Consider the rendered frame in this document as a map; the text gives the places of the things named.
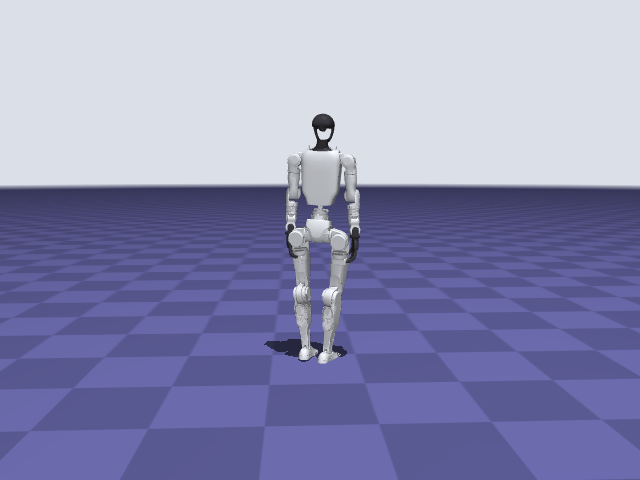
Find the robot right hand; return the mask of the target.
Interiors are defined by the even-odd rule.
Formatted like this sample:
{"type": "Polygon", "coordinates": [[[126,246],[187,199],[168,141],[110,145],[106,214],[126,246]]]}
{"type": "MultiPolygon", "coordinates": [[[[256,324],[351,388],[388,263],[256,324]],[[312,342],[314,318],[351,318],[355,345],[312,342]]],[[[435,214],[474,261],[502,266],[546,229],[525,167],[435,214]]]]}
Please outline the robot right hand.
{"type": "Polygon", "coordinates": [[[357,227],[354,227],[352,229],[352,235],[350,235],[350,238],[352,238],[352,244],[351,244],[351,249],[350,249],[350,251],[348,253],[349,253],[349,255],[351,253],[352,254],[351,254],[351,257],[346,261],[346,263],[352,262],[357,257],[357,250],[358,250],[358,246],[359,246],[358,238],[360,238],[359,229],[357,227]]]}

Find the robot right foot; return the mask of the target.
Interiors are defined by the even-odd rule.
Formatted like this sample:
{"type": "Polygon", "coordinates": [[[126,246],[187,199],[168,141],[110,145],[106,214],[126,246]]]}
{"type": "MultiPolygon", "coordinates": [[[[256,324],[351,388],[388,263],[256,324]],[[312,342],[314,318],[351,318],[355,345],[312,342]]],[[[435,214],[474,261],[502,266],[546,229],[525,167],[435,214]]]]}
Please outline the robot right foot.
{"type": "Polygon", "coordinates": [[[334,351],[332,351],[332,354],[327,354],[327,349],[326,349],[325,352],[321,352],[319,354],[317,362],[320,364],[325,364],[333,359],[338,358],[340,355],[341,355],[340,353],[337,353],[334,351]]]}

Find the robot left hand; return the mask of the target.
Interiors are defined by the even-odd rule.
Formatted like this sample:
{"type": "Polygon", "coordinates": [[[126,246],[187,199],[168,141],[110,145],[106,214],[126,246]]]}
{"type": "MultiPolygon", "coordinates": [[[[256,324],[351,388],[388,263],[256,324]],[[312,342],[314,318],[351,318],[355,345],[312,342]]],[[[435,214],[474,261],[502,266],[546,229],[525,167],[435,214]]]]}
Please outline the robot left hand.
{"type": "Polygon", "coordinates": [[[292,258],[298,258],[297,255],[295,255],[292,251],[292,245],[288,242],[288,236],[289,234],[292,232],[292,230],[294,230],[294,225],[293,224],[289,224],[287,226],[287,232],[285,232],[285,234],[287,235],[286,237],[286,242],[287,242],[287,247],[289,248],[289,254],[292,258]]]}

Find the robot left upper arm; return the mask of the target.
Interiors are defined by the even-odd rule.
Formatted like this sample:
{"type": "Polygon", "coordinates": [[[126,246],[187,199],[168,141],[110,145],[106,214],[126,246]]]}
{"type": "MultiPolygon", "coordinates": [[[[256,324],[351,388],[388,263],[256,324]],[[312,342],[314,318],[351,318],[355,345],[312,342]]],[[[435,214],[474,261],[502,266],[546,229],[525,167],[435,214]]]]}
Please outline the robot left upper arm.
{"type": "Polygon", "coordinates": [[[289,183],[289,199],[299,199],[301,196],[301,188],[298,188],[300,180],[299,166],[301,165],[301,156],[303,152],[292,153],[288,158],[288,183],[289,183]]]}

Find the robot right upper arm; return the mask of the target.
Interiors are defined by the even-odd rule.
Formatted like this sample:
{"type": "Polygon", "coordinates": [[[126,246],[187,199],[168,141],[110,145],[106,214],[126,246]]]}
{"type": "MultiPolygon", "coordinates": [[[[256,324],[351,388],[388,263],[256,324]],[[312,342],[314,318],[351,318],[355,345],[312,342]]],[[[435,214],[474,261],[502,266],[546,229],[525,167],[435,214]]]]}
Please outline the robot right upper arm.
{"type": "Polygon", "coordinates": [[[340,163],[346,169],[344,171],[346,191],[344,193],[344,199],[347,202],[355,202],[355,192],[357,185],[357,169],[356,159],[351,154],[339,153],[340,163]]]}

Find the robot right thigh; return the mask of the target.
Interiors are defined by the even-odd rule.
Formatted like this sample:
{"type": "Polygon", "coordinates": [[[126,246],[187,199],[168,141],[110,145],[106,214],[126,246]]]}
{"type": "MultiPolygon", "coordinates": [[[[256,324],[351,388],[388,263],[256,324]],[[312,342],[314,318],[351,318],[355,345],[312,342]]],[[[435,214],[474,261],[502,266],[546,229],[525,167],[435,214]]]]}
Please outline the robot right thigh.
{"type": "Polygon", "coordinates": [[[350,239],[348,235],[338,229],[331,228],[329,232],[331,245],[330,285],[322,293],[322,300],[327,306],[332,305],[332,296],[339,291],[342,296],[349,263],[350,239]]]}

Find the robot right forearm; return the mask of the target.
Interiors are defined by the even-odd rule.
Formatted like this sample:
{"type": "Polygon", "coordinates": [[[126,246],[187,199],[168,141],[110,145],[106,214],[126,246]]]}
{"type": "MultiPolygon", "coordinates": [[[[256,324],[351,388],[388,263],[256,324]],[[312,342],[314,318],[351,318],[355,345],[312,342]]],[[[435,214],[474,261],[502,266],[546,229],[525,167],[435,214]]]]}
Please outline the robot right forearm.
{"type": "Polygon", "coordinates": [[[359,218],[359,209],[360,209],[360,193],[358,190],[355,192],[355,203],[349,203],[347,205],[348,209],[348,223],[349,223],[349,233],[352,235],[352,229],[357,227],[359,229],[360,234],[360,218],[359,218]]]}

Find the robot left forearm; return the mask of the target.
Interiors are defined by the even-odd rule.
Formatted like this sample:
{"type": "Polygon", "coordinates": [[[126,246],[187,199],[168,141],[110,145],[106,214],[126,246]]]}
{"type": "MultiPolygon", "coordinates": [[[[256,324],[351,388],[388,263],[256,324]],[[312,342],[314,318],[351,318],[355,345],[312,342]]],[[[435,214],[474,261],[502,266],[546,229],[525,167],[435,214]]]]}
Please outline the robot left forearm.
{"type": "Polygon", "coordinates": [[[297,220],[297,207],[298,207],[298,202],[289,200],[289,187],[288,187],[286,191],[286,218],[285,218],[287,222],[285,225],[286,231],[287,231],[287,226],[289,224],[293,224],[294,229],[296,229],[295,222],[297,220]]]}

